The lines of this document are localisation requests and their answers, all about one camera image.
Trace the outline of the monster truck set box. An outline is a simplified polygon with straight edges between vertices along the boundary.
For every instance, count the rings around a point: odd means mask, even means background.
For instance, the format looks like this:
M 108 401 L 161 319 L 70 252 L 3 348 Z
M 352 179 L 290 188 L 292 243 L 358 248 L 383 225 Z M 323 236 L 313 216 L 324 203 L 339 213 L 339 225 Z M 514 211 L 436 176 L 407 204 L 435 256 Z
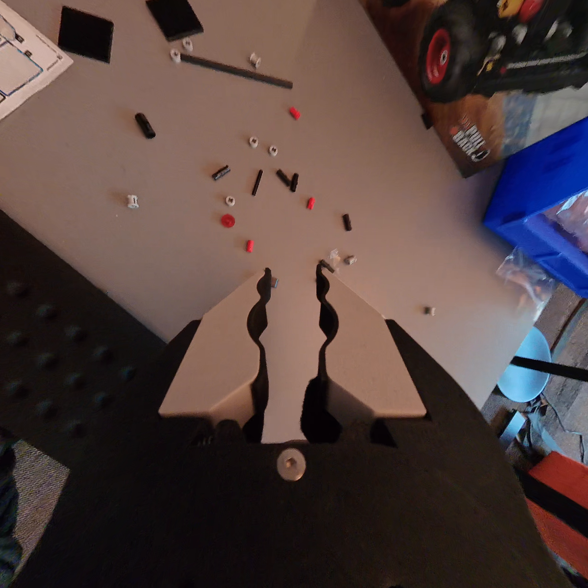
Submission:
M 587 1 L 362 1 L 464 178 L 587 117 Z

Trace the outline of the sticker sheet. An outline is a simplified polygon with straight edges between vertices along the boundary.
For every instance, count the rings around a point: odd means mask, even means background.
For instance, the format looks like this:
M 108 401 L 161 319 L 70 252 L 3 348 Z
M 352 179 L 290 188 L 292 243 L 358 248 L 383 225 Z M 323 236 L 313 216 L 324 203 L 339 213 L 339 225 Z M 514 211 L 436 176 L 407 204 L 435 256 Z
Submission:
M 51 84 L 73 60 L 1 2 L 1 119 Z

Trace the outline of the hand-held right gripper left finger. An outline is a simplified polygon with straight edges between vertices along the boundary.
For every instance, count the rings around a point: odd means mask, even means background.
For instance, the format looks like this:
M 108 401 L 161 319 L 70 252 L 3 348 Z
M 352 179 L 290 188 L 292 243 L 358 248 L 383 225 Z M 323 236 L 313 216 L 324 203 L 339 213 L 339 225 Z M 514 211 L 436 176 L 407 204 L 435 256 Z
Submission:
M 263 429 L 269 399 L 261 334 L 268 326 L 269 268 L 254 274 L 205 313 L 159 408 L 159 415 L 234 420 Z

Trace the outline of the blue storage bin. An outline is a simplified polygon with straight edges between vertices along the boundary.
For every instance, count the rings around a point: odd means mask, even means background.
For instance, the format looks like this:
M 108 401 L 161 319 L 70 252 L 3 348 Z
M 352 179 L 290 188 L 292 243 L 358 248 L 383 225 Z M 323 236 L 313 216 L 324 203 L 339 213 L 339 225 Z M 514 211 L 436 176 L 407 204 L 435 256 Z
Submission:
M 587 252 L 556 210 L 587 193 L 587 118 L 508 158 L 483 225 L 587 298 Z

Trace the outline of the orange box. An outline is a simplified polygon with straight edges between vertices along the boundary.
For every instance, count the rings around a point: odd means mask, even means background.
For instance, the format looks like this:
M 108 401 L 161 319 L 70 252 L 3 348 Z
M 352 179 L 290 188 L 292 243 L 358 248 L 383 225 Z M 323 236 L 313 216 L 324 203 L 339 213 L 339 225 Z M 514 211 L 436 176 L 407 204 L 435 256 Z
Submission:
M 570 579 L 587 587 L 587 466 L 551 452 L 528 471 L 523 482 L 544 543 Z

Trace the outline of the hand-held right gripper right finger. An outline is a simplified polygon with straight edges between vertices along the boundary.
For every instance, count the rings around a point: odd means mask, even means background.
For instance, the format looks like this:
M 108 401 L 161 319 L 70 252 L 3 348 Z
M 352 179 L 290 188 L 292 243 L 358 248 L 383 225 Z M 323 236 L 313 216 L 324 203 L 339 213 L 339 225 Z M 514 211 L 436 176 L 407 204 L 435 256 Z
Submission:
M 309 443 L 346 435 L 394 443 L 391 419 L 427 414 L 385 317 L 329 271 L 316 267 L 318 372 L 303 399 L 300 428 Z

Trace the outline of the grey desk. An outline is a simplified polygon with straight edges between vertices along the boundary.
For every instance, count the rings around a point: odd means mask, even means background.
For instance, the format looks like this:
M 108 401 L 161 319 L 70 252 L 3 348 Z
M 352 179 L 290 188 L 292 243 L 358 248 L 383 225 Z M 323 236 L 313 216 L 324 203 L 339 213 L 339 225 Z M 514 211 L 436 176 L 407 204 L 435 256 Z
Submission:
M 166 341 L 270 268 L 264 442 L 302 438 L 324 340 L 315 268 L 333 249 L 357 257 L 338 278 L 483 406 L 533 324 L 496 275 L 508 246 L 481 225 L 500 168 L 460 176 L 358 1 L 190 2 L 195 55 L 246 68 L 255 52 L 291 91 L 173 63 L 144 1 L 6 4 L 54 42 L 63 6 L 114 36 L 110 64 L 73 55 L 1 122 L 1 209 Z M 277 169 L 299 174 L 295 193 Z

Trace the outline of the black dotted mat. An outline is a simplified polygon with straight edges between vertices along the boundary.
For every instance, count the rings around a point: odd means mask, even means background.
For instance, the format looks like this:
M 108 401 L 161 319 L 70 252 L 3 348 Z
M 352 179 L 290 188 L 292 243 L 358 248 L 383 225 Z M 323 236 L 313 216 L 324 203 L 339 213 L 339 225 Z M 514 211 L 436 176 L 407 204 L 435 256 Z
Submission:
M 1 212 L 1 427 L 72 468 L 165 342 Z

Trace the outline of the clear plastic bag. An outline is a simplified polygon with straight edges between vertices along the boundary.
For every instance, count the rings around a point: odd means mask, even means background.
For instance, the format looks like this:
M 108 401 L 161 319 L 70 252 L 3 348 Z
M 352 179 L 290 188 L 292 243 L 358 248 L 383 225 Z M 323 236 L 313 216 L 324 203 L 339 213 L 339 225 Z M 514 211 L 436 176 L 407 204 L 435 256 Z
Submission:
M 561 283 L 587 298 L 587 191 L 550 209 L 504 226 L 512 252 L 497 269 L 505 282 L 519 286 L 534 319 Z

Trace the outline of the light blue stool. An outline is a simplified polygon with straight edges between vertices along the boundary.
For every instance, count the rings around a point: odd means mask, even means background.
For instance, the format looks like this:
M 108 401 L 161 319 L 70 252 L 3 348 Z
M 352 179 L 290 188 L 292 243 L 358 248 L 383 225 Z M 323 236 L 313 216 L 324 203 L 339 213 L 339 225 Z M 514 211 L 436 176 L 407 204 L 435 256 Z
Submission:
M 537 327 L 533 327 L 525 337 L 515 356 L 542 362 L 552 361 L 548 342 Z M 497 387 L 507 399 L 527 403 L 542 393 L 549 377 L 547 373 L 510 364 L 498 380 Z

